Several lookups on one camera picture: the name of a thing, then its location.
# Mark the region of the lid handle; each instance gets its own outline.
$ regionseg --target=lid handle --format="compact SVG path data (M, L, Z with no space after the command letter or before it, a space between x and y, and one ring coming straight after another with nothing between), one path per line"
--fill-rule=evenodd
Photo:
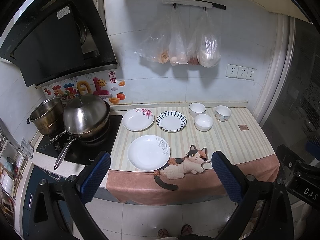
M81 104L81 106L83 106L83 103L82 103L82 100L81 100L81 94L80 94L80 90L79 89L77 90L77 93L78 93L78 96L79 96L79 99L80 99L80 104Z

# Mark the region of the stainless steel pot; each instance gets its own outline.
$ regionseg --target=stainless steel pot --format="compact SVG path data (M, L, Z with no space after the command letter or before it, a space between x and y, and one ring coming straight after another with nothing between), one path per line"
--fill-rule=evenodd
M60 152L54 165L56 170L64 160L71 143L77 138L88 138L97 134L107 123L110 105L99 96L86 94L80 95L69 101L63 113L65 131L53 138L54 142L66 132L75 136Z
M43 135L59 132L63 128L63 110L62 97L51 97L32 111L27 123L33 122Z

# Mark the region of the plastic bag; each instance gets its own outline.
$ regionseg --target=plastic bag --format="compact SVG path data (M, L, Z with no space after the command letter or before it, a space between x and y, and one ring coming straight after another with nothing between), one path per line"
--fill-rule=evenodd
M169 60L172 66L188 64L185 29L179 18L178 7L171 11L171 40L169 45Z
M187 48L188 64L191 65L199 65L197 58L197 31L198 28L196 27Z
M165 15L153 22L135 53L151 62L166 63L169 60L170 35L170 18Z
M198 61L204 67L214 67L220 61L220 35L215 33L215 28L207 11L204 11L198 29Z

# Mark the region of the range hood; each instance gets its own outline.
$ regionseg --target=range hood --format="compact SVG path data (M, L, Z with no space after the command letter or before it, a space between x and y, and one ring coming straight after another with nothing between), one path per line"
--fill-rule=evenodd
M8 33L0 57L20 68L27 87L116 68L103 0L34 0Z

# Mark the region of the wall outlet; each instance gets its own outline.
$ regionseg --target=wall outlet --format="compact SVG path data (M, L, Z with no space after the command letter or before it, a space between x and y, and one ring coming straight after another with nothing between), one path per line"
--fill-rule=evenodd
M247 68L247 67L241 67L241 66L239 66L237 78L246 79L247 74L248 74L248 69L249 69L249 68Z
M237 77L239 66L228 64L226 77Z
M254 80L255 76L256 76L256 72L257 70L254 68L249 68L248 70L248 74L247 74L247 80Z

